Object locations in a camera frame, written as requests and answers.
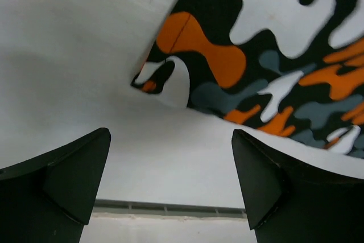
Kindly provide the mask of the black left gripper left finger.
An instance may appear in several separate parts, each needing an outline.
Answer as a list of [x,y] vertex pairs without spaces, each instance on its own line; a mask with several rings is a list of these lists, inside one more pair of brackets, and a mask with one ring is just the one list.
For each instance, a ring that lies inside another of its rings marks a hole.
[[110,143],[110,131],[99,128],[1,169],[1,242],[79,242]]

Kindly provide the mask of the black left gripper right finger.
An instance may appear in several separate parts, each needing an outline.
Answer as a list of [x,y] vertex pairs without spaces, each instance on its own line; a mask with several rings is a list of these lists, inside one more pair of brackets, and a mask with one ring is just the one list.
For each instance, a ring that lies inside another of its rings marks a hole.
[[231,145],[258,242],[363,241],[362,179],[302,162],[242,130]]

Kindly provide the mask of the camouflage orange black shorts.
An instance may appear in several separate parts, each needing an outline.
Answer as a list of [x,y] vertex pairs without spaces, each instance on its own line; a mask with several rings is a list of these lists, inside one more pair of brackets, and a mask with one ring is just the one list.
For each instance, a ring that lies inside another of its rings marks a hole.
[[177,0],[131,86],[363,157],[363,0]]

